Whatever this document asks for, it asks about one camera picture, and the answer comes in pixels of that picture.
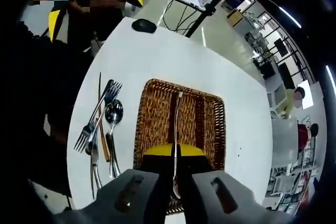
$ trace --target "cable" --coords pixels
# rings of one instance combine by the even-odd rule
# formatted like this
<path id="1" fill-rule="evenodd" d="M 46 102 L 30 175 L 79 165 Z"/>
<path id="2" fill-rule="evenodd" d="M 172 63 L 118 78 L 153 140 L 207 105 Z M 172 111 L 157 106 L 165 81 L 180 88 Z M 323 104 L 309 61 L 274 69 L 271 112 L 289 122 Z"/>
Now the cable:
<path id="1" fill-rule="evenodd" d="M 190 25 L 193 24 L 193 23 L 195 22 L 195 20 L 192 21 L 192 22 L 190 22 L 189 25 L 187 26 L 187 28 L 179 29 L 180 26 L 181 26 L 186 20 L 188 20 L 191 16 L 193 16 L 193 15 L 197 12 L 197 10 L 195 10 L 195 11 L 192 12 L 189 16 L 187 16 L 184 20 L 182 20 L 184 14 L 185 14 L 185 11 L 187 10 L 187 6 L 185 6 L 185 8 L 184 8 L 184 10 L 183 10 L 183 13 L 182 13 L 182 16 L 181 16 L 180 20 L 178 21 L 176 28 L 175 28 L 175 29 L 171 29 L 171 28 L 167 25 L 166 20 L 164 19 L 164 16 L 165 16 L 165 14 L 167 13 L 167 11 L 170 9 L 170 7 L 172 6 L 172 4 L 173 4 L 173 0 L 171 0 L 171 1 L 168 3 L 168 5 L 167 5 L 167 9 L 165 10 L 165 12 L 164 12 L 164 14 L 163 14 L 163 16 L 162 16 L 162 21 L 163 21 L 164 25 L 166 26 L 166 28 L 167 28 L 168 30 L 170 30 L 170 31 L 174 31 L 174 32 L 178 32 L 178 31 L 183 30 L 183 31 L 184 31 L 183 35 L 184 35 L 184 34 L 187 32 L 187 30 L 189 30 Z"/>
<path id="2" fill-rule="evenodd" d="M 191 13 L 189 16 L 187 16 L 177 27 L 175 30 L 178 30 L 178 28 L 187 20 L 189 19 L 191 16 L 193 16 L 195 13 L 197 12 L 197 10 L 195 10 L 193 13 Z"/>
<path id="3" fill-rule="evenodd" d="M 167 9 L 164 11 L 164 14 L 162 15 L 162 21 L 163 21 L 164 25 L 166 26 L 166 28 L 167 28 L 168 30 L 170 30 L 170 31 L 173 31 L 173 30 L 170 29 L 169 26 L 167 25 L 166 20 L 164 19 L 164 15 L 166 15 L 167 11 L 168 11 L 169 8 L 172 6 L 172 4 L 173 4 L 173 0 L 171 0 L 171 1 L 169 2 L 169 4 L 167 5 Z"/>
<path id="4" fill-rule="evenodd" d="M 181 18 L 180 18 L 180 21 L 178 21 L 178 23 L 177 23 L 176 29 L 178 28 L 178 26 L 179 26 L 179 24 L 180 24 L 180 22 L 181 22 L 181 20 L 182 20 L 182 18 L 183 18 L 183 16 L 184 16 L 185 10 L 187 10 L 187 5 L 185 6 L 185 8 L 184 8 L 184 10 L 183 10 L 183 13 L 182 13 L 182 16 L 181 16 Z"/>
<path id="5" fill-rule="evenodd" d="M 185 35 L 185 33 L 190 29 L 190 28 L 189 28 L 190 25 L 193 24 L 193 23 L 195 23 L 195 22 L 196 22 L 195 20 L 192 21 L 192 22 L 190 22 L 190 24 L 187 26 L 187 29 L 182 33 L 182 35 Z"/>

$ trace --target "white table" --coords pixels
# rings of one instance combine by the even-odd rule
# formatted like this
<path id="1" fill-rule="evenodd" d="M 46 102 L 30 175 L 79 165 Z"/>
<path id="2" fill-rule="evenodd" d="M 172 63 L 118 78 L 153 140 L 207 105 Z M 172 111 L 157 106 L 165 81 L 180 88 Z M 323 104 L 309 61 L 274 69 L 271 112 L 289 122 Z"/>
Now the white table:
<path id="1" fill-rule="evenodd" d="M 92 202 L 90 157 L 73 146 L 108 79 L 122 82 L 118 96 L 124 107 L 114 139 L 121 172 L 133 165 L 133 149 L 140 96 L 145 83 L 158 78 L 221 97 L 226 115 L 225 171 L 249 187 L 262 203 L 272 158 L 272 127 L 265 88 L 217 53 L 165 28 L 154 34 L 134 31 L 124 18 L 106 40 L 85 76 L 71 118 L 68 135 L 68 178 L 76 208 Z M 110 181 L 108 163 L 99 146 L 99 172 Z M 184 222 L 184 215 L 166 222 Z"/>

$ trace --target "fork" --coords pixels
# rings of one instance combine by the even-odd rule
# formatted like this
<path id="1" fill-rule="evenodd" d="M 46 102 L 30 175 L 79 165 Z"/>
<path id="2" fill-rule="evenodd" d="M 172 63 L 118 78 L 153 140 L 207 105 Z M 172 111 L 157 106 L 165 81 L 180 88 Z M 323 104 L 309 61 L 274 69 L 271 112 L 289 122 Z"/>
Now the fork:
<path id="1" fill-rule="evenodd" d="M 90 143 L 93 140 L 93 137 L 97 134 L 98 131 L 98 126 L 99 123 L 102 119 L 102 116 L 104 115 L 104 112 L 106 110 L 106 107 L 108 104 L 110 104 L 111 102 L 113 102 L 115 100 L 115 98 L 117 97 L 117 95 L 119 94 L 119 91 L 122 87 L 122 84 L 118 83 L 118 82 L 113 82 L 112 86 L 110 89 L 107 90 L 105 96 L 104 96 L 104 101 L 105 101 L 105 107 L 103 112 L 101 113 L 100 117 L 98 118 L 98 121 L 96 123 L 96 125 L 93 122 L 93 118 L 94 115 L 91 117 L 89 123 L 87 125 L 84 126 L 82 132 L 80 133 L 80 136 L 74 146 L 74 149 L 78 152 L 83 152 L 83 150 L 85 149 L 85 146 L 87 144 L 85 143 Z"/>

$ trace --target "silver fork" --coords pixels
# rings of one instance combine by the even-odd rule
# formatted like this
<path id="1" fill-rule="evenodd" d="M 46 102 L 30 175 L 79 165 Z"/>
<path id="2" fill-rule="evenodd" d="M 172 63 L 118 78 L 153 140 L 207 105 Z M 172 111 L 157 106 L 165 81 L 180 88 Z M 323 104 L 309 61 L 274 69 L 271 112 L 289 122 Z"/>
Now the silver fork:
<path id="1" fill-rule="evenodd" d="M 101 99 L 99 100 L 99 102 L 97 103 L 96 107 L 95 107 L 95 110 L 93 111 L 90 119 L 89 119 L 89 122 L 87 125 L 85 125 L 83 127 L 83 130 L 82 132 L 80 133 L 78 139 L 77 139 L 77 142 L 75 143 L 74 145 L 74 149 L 75 150 L 78 150 L 80 149 L 80 146 L 82 146 L 83 142 L 84 142 L 84 138 L 85 137 L 90 137 L 90 135 L 92 134 L 93 130 L 95 129 L 95 125 L 93 123 L 93 119 L 95 118 L 94 116 L 96 115 L 97 111 L 98 111 L 98 108 L 100 106 L 100 104 L 102 103 L 102 101 L 104 100 L 104 97 L 106 96 L 107 93 L 109 93 L 109 91 L 112 89 L 113 87 L 113 83 L 114 81 L 113 80 L 109 80 L 108 83 L 106 84 L 106 87 L 103 91 L 103 94 L 101 96 Z"/>
<path id="2" fill-rule="evenodd" d="M 100 117 L 98 118 L 96 125 L 94 124 L 93 120 L 92 121 L 90 120 L 89 123 L 84 126 L 74 146 L 75 150 L 77 150 L 78 152 L 83 152 L 83 150 L 85 149 L 85 146 L 87 146 L 88 143 L 92 142 L 93 137 L 97 134 L 98 126 L 102 119 L 102 116 L 104 115 L 106 106 L 115 100 L 115 98 L 119 94 L 121 87 L 122 87 L 122 84 L 118 82 L 114 82 L 112 87 L 106 92 L 106 95 L 104 97 L 104 100 L 105 100 L 104 111 L 101 113 Z"/>

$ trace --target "cutlery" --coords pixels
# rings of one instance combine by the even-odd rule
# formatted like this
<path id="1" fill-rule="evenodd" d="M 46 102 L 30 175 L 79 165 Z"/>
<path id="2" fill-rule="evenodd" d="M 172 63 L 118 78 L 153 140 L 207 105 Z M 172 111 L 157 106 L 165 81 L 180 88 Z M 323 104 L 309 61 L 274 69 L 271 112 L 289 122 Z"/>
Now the cutlery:
<path id="1" fill-rule="evenodd" d="M 103 91 L 103 94 L 102 94 L 101 98 L 98 101 L 97 106 L 95 107 L 95 110 L 93 111 L 93 113 L 92 113 L 92 115 L 89 119 L 88 124 L 84 126 L 82 132 L 80 133 L 80 135 L 77 139 L 77 142 L 75 143 L 75 146 L 74 146 L 75 150 L 77 150 L 77 151 L 80 150 L 81 149 L 80 146 L 82 146 L 83 142 L 85 142 L 84 138 L 90 137 L 90 135 L 92 134 L 92 131 L 95 128 L 94 127 L 95 125 L 93 123 L 93 118 L 97 114 L 97 110 L 100 107 L 100 104 L 103 102 L 105 95 L 108 93 L 108 91 L 111 90 L 112 87 L 113 87 L 113 80 L 109 80 L 106 84 L 106 87 Z"/>
<path id="2" fill-rule="evenodd" d="M 92 151 L 92 141 L 93 141 L 93 137 L 97 135 L 98 132 L 98 127 L 99 124 L 103 118 L 103 115 L 105 114 L 106 109 L 108 108 L 108 106 L 110 104 L 112 104 L 112 102 L 115 100 L 115 98 L 117 97 L 117 95 L 119 94 L 119 91 L 122 87 L 121 83 L 115 82 L 116 83 L 116 93 L 110 93 L 108 92 L 104 98 L 105 100 L 105 107 L 101 113 L 101 115 L 98 118 L 98 123 L 96 124 L 96 127 L 94 128 L 94 131 L 92 133 L 92 135 L 86 140 L 86 145 L 83 146 L 83 149 L 85 148 L 85 152 L 90 155 L 91 151 Z"/>
<path id="3" fill-rule="evenodd" d="M 183 92 L 178 93 L 178 97 L 176 99 L 176 107 L 175 107 L 175 117 L 174 117 L 174 144 L 173 144 L 173 151 L 172 154 L 174 155 L 174 175 L 173 175 L 173 193 L 177 199 L 180 199 L 181 196 L 179 194 L 177 188 L 177 181 L 176 181 L 176 171 L 177 171 L 177 119 L 178 119 L 178 111 L 180 108 L 181 98 L 183 96 Z"/>
<path id="4" fill-rule="evenodd" d="M 98 154 L 97 138 L 92 145 L 91 162 L 92 162 L 93 175 L 95 177 L 97 189 L 99 190 L 101 189 L 102 184 L 98 173 L 99 154 Z"/>
<path id="5" fill-rule="evenodd" d="M 98 121 L 96 125 L 93 123 L 88 123 L 82 130 L 80 136 L 79 136 L 79 142 L 80 144 L 74 146 L 74 149 L 77 150 L 78 152 L 83 152 L 84 149 L 86 149 L 87 153 L 91 153 L 92 149 L 92 140 L 93 138 L 97 135 L 99 123 L 102 120 L 102 117 L 104 115 L 104 112 L 107 108 L 107 105 L 112 103 L 114 99 L 117 97 L 119 94 L 119 91 L 122 87 L 122 84 L 118 82 L 113 82 L 112 87 L 104 94 L 104 100 L 105 100 L 105 107 L 101 113 L 101 115 L 98 118 Z"/>
<path id="6" fill-rule="evenodd" d="M 98 162 L 99 162 L 98 146 L 97 146 L 97 138 L 95 138 L 95 141 L 92 144 L 91 162 L 90 162 L 91 190 L 93 199 L 95 199 L 95 191 L 93 188 L 93 177 L 95 178 L 97 190 L 100 190 L 102 187 L 100 176 L 98 173 Z"/>
<path id="7" fill-rule="evenodd" d="M 101 87 L 101 72 L 99 73 L 98 101 L 100 100 L 101 97 L 100 87 Z M 99 106 L 98 108 L 98 115 L 99 116 L 101 115 L 101 106 Z M 108 162 L 110 160 L 110 154 L 109 151 L 107 150 L 106 138 L 104 136 L 104 129 L 102 122 L 99 123 L 99 131 L 100 131 L 101 145 L 104 151 L 104 157 L 106 162 Z"/>
<path id="8" fill-rule="evenodd" d="M 122 117 L 123 117 L 124 109 L 122 107 L 122 103 L 115 99 L 112 104 L 107 106 L 107 109 L 105 110 L 105 119 L 111 126 L 111 131 L 106 134 L 106 138 L 110 142 L 110 169 L 109 169 L 109 176 L 110 178 L 118 177 L 120 175 L 120 170 L 117 162 L 116 157 L 116 150 L 114 148 L 114 138 L 113 138 L 113 131 L 114 127 L 120 123 Z"/>

